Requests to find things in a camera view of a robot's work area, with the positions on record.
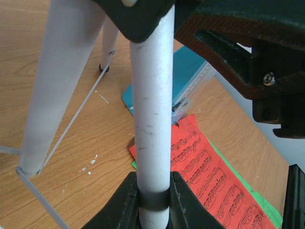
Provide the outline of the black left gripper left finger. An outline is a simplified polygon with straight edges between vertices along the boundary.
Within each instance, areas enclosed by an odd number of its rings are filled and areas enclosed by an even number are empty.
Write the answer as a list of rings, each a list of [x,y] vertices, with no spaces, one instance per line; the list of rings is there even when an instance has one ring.
[[[84,229],[137,229],[138,188],[136,172],[130,172],[106,205]]]

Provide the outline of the blue metronome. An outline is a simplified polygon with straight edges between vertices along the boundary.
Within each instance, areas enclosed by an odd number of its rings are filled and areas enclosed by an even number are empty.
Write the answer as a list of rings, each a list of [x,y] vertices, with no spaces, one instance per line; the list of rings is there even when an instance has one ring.
[[[196,71],[208,62],[186,46],[175,52],[166,49],[165,57],[153,52],[149,57],[135,44],[131,45],[132,83],[122,94],[122,100],[132,115],[156,112],[166,120],[172,120],[173,98],[188,81],[178,73],[187,69]],[[140,110],[140,105],[147,109]]]

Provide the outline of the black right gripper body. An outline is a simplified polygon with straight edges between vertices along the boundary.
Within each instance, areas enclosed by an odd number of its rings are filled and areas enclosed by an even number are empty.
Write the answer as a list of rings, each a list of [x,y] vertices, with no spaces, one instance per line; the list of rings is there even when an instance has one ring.
[[[253,100],[252,111],[256,122],[281,126],[273,129],[275,136],[279,138],[304,139],[304,93]]]

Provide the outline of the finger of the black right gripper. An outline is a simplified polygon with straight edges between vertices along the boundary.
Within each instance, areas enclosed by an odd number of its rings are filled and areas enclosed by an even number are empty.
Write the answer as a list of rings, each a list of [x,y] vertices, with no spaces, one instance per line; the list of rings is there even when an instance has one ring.
[[[305,91],[302,0],[179,0],[174,37],[246,99]]]

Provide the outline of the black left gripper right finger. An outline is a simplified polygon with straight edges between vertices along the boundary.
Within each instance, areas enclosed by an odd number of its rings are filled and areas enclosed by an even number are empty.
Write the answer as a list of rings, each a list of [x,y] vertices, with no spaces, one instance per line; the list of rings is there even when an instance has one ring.
[[[170,219],[171,229],[223,229],[200,203],[179,172],[171,173]]]

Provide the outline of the white music stand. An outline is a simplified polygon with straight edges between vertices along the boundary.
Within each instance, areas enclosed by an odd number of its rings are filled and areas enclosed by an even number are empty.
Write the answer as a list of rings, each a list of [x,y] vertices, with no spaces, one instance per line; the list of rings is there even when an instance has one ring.
[[[175,9],[120,1],[0,3],[0,225],[79,229],[131,172],[145,228],[165,228]]]

